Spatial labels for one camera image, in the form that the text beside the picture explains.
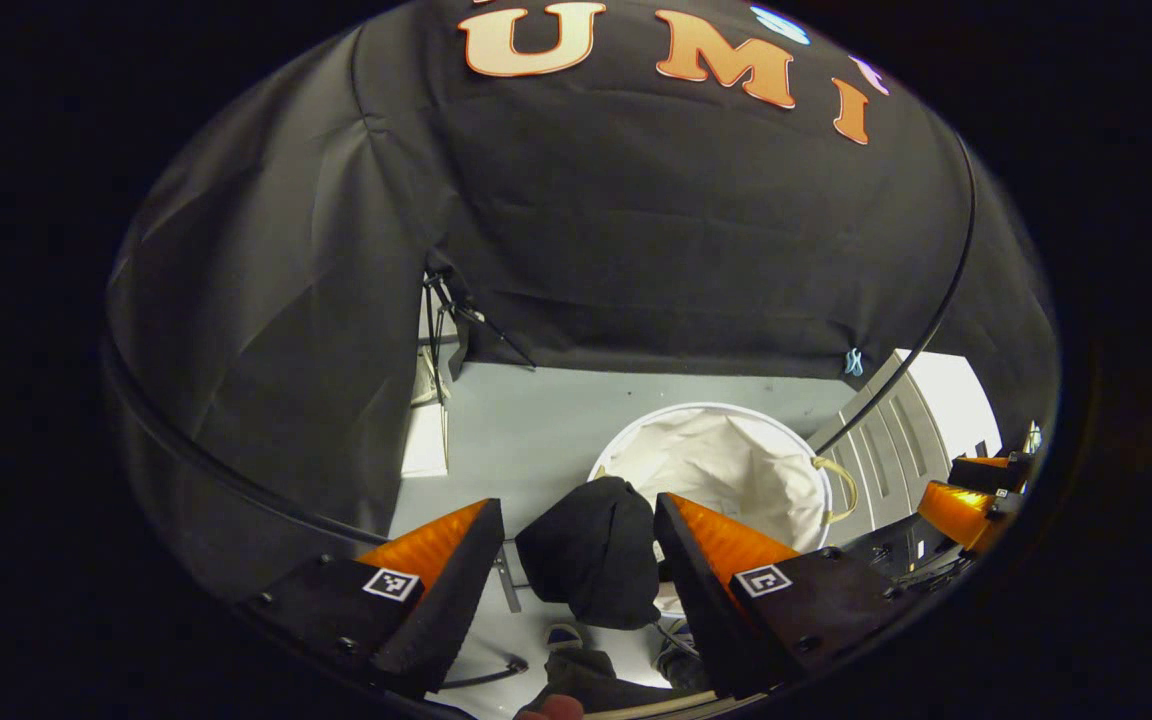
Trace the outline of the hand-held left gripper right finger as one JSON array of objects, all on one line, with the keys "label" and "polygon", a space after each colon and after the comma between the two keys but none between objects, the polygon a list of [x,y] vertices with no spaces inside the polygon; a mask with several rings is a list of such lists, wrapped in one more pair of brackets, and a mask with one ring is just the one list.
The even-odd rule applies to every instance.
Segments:
[{"label": "hand-held left gripper right finger", "polygon": [[850,553],[799,553],[675,493],[655,505],[655,538],[718,696],[805,682],[905,614],[904,589]]}]

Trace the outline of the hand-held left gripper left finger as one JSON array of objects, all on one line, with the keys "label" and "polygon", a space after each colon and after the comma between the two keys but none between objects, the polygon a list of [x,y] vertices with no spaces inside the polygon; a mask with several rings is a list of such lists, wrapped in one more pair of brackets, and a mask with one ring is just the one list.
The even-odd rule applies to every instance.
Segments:
[{"label": "hand-held left gripper left finger", "polygon": [[422,700],[460,655],[503,539],[484,498],[356,559],[302,562],[238,615],[349,682]]}]

